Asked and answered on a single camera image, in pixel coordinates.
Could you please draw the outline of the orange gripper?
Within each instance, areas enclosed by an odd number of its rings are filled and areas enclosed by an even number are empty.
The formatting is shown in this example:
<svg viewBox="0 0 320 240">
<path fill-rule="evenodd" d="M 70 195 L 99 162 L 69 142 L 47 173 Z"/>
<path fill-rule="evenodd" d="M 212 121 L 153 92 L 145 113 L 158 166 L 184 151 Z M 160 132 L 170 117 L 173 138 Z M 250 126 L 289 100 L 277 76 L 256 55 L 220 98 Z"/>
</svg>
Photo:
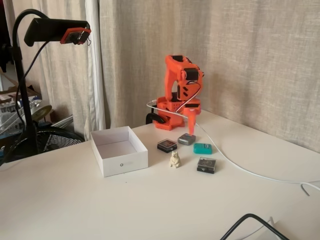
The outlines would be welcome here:
<svg viewBox="0 0 320 240">
<path fill-rule="evenodd" d="M 201 105 L 197 103 L 186 104 L 183 109 L 183 114 L 188 116 L 188 134 L 193 135 L 196 125 L 196 115 L 201 113 Z"/>
</svg>

